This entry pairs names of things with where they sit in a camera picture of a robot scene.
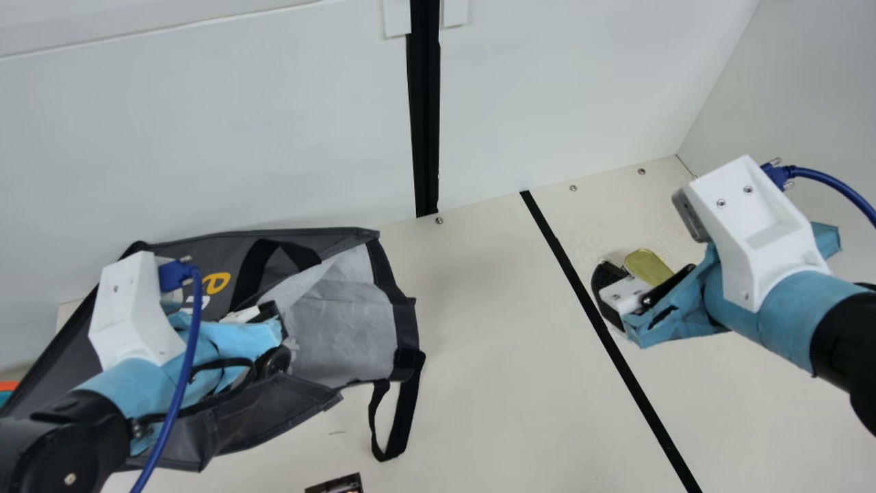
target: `bag handle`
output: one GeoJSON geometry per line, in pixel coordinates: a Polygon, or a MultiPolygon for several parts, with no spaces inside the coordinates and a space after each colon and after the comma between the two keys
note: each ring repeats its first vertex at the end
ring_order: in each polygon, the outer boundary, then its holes
{"type": "Polygon", "coordinates": [[[239,310],[241,304],[258,293],[258,287],[262,285],[262,277],[265,275],[268,260],[278,248],[283,249],[289,260],[298,267],[299,272],[322,263],[320,255],[306,246],[290,241],[257,239],[240,264],[237,282],[235,282],[234,292],[231,294],[230,309],[232,311],[239,310]]]}
{"type": "Polygon", "coordinates": [[[407,438],[411,434],[413,424],[413,412],[417,407],[417,395],[420,393],[420,373],[423,363],[426,362],[426,354],[418,349],[400,348],[396,351],[396,366],[413,370],[411,377],[401,383],[399,388],[399,401],[395,406],[395,419],[392,421],[392,429],[389,440],[386,442],[386,450],[381,450],[378,444],[377,433],[374,428],[374,416],[378,412],[380,401],[389,391],[389,380],[377,380],[374,382],[374,393],[371,394],[371,403],[368,404],[368,424],[371,427],[371,452],[374,458],[380,462],[395,459],[407,448],[407,438]]]}

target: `small black object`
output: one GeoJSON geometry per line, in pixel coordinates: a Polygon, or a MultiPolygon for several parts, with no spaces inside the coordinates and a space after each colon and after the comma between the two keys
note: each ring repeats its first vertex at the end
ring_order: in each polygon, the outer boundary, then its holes
{"type": "Polygon", "coordinates": [[[311,486],[304,493],[364,493],[362,476],[359,473],[346,475],[322,484],[311,486]]]}
{"type": "Polygon", "coordinates": [[[74,390],[29,418],[0,419],[0,491],[100,491],[124,464],[130,442],[115,404],[74,390]]]}
{"type": "Polygon", "coordinates": [[[256,361],[258,378],[267,378],[277,373],[285,373],[292,364],[292,350],[286,346],[277,346],[262,354],[256,361]]]}

